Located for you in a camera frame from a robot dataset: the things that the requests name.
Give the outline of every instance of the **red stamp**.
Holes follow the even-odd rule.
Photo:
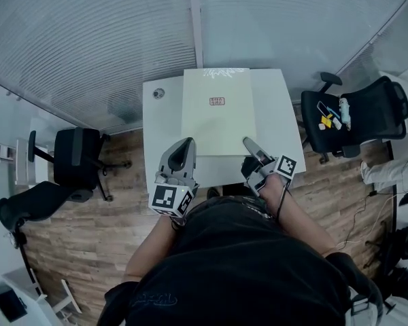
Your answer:
[[[223,96],[216,96],[214,98],[210,98],[210,106],[220,105],[225,105],[225,98]]]

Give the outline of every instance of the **yellow object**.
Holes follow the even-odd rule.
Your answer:
[[[322,119],[320,120],[325,126],[328,128],[331,128],[331,120],[329,118],[326,118],[325,116],[322,116]]]

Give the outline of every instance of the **black t-shirt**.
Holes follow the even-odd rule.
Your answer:
[[[99,325],[344,325],[349,284],[373,283],[348,255],[324,259],[230,202],[192,212],[166,259],[106,293]]]

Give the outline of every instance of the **cable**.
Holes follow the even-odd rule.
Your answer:
[[[281,212],[281,208],[283,207],[283,201],[284,201],[284,198],[286,197],[286,192],[287,192],[291,182],[292,182],[292,180],[289,180],[287,182],[287,184],[284,186],[283,193],[281,195],[281,200],[279,201],[279,206],[278,206],[278,210],[277,210],[277,217],[276,217],[276,220],[277,220],[278,223],[279,223],[279,213]]]
[[[383,204],[381,210],[379,211],[378,216],[377,216],[377,218],[376,218],[376,221],[375,221],[375,223],[373,224],[372,229],[371,229],[371,231],[369,232],[369,234],[367,234],[366,236],[362,237],[360,240],[357,240],[357,241],[349,241],[349,237],[350,237],[352,231],[353,231],[354,228],[355,228],[355,217],[357,216],[357,214],[362,213],[363,211],[366,210],[367,198],[368,198],[368,197],[371,197],[370,195],[366,196],[366,198],[364,199],[364,208],[363,208],[362,210],[358,211],[357,213],[355,213],[355,215],[354,215],[354,224],[353,224],[351,230],[349,231],[349,233],[347,234],[346,240],[343,241],[343,242],[340,242],[339,244],[336,245],[337,250],[343,250],[349,242],[352,243],[352,244],[358,244],[359,242],[362,242],[364,239],[367,239],[367,238],[373,233],[373,230],[375,229],[375,226],[376,226],[376,224],[377,224],[379,218],[381,217],[382,211],[383,211],[384,207],[386,206],[386,204],[388,203],[388,201],[391,200],[391,199],[393,199],[393,198],[396,197],[396,196],[397,196],[397,194],[395,194],[395,195],[389,197],[389,198],[384,202],[384,204]]]

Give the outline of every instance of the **shoe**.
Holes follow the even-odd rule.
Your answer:
[[[215,198],[215,197],[220,197],[220,193],[214,187],[209,188],[209,190],[207,191],[207,200],[209,200],[210,198]]]

